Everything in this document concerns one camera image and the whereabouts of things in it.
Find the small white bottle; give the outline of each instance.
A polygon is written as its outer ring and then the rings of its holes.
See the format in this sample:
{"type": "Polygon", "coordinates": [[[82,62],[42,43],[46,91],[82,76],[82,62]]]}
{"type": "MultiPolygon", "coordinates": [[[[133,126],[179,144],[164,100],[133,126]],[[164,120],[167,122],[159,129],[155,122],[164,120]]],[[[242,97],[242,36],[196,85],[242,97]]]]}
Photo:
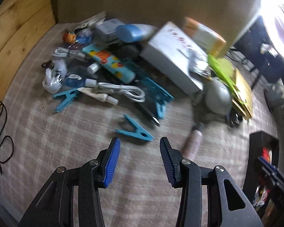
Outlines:
{"type": "Polygon", "coordinates": [[[182,156],[184,159],[189,159],[191,161],[194,161],[198,153],[199,147],[202,143],[203,129],[204,129],[204,124],[200,122],[197,125],[196,129],[191,132],[182,151],[182,156]]]}

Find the plastic bag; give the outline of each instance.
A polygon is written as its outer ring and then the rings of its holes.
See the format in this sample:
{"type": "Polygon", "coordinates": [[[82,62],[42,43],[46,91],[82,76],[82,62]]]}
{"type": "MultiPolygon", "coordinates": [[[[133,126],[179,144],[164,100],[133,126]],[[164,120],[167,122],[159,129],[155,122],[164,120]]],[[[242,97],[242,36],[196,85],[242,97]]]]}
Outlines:
{"type": "Polygon", "coordinates": [[[208,67],[207,57],[195,50],[188,50],[188,54],[188,70],[203,77],[208,77],[210,73],[206,70],[208,67]]]}
{"type": "Polygon", "coordinates": [[[106,12],[103,11],[101,13],[98,13],[94,15],[93,17],[90,17],[84,21],[81,21],[79,25],[76,26],[74,32],[76,33],[77,29],[84,29],[84,28],[90,28],[93,29],[95,25],[100,25],[104,22],[106,18],[106,12]]]}
{"type": "Polygon", "coordinates": [[[55,94],[60,90],[67,73],[64,60],[53,60],[54,68],[45,70],[45,77],[42,81],[43,88],[50,94],[55,94]]]}

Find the white plastic bag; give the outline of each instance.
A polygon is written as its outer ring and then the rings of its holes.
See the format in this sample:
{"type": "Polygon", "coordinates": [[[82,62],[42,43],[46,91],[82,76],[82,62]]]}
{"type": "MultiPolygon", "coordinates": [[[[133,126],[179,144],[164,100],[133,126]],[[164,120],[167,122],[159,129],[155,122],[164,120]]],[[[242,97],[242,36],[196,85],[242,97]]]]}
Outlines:
{"type": "Polygon", "coordinates": [[[67,73],[67,67],[64,60],[53,60],[54,68],[45,70],[45,77],[42,81],[43,88],[49,93],[55,94],[62,85],[67,73]]]}

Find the clutter pile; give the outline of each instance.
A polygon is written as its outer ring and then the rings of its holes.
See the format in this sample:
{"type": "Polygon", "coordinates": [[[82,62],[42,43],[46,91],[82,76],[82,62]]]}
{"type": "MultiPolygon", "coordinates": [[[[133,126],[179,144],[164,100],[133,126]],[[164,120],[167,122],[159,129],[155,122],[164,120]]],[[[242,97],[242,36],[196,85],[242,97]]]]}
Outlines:
{"type": "MultiPolygon", "coordinates": [[[[66,30],[63,45],[42,64],[46,69],[44,89],[53,98],[64,97],[56,112],[63,111],[81,93],[112,105],[119,104],[117,95],[124,95],[151,123],[160,126],[166,106],[174,98],[147,71],[144,63],[148,61],[186,94],[204,96],[211,112],[223,116],[235,112],[236,117],[251,118],[252,105],[249,109],[237,107],[245,107],[247,99],[236,87],[237,82],[228,81],[221,67],[212,63],[225,45],[224,39],[190,18],[185,19],[183,30],[186,34],[172,22],[158,30],[116,18],[106,20],[105,12],[81,22],[73,31],[66,30]]],[[[153,140],[131,117],[124,117],[135,131],[117,133],[153,140]]]]}

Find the plaid rug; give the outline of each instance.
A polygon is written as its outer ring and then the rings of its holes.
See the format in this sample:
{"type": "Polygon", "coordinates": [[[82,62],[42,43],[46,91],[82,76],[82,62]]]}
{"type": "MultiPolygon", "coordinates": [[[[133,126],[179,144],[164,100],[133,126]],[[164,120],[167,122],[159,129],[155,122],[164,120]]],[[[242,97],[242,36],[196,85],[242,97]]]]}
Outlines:
{"type": "MultiPolygon", "coordinates": [[[[192,106],[190,99],[172,82],[166,88],[175,98],[167,105],[161,127],[152,127],[126,98],[118,106],[99,102],[82,95],[61,113],[55,107],[61,100],[52,99],[42,87],[44,69],[51,53],[61,42],[65,28],[73,24],[56,24],[27,55],[12,81],[4,103],[8,122],[4,133],[15,142],[15,153],[3,165],[0,193],[19,212],[24,213],[59,166],[80,167],[106,149],[120,128],[123,115],[128,114],[154,137],[143,143],[119,136],[121,152],[113,182],[108,189],[100,189],[100,199],[106,226],[175,226],[181,189],[168,183],[159,151],[159,141],[167,136],[175,149],[181,149],[191,130],[192,106]]],[[[251,84],[251,74],[240,69],[251,84]]],[[[212,121],[203,132],[203,142],[195,163],[213,168],[223,165],[242,188],[247,168],[249,134],[263,130],[277,137],[276,124],[269,113],[258,84],[253,92],[253,119],[237,129],[212,121]]],[[[9,144],[0,150],[2,159],[10,154],[9,144]]],[[[203,220],[207,222],[207,196],[203,189],[203,220]]],[[[78,226],[77,189],[74,199],[74,221],[78,226]]]]}

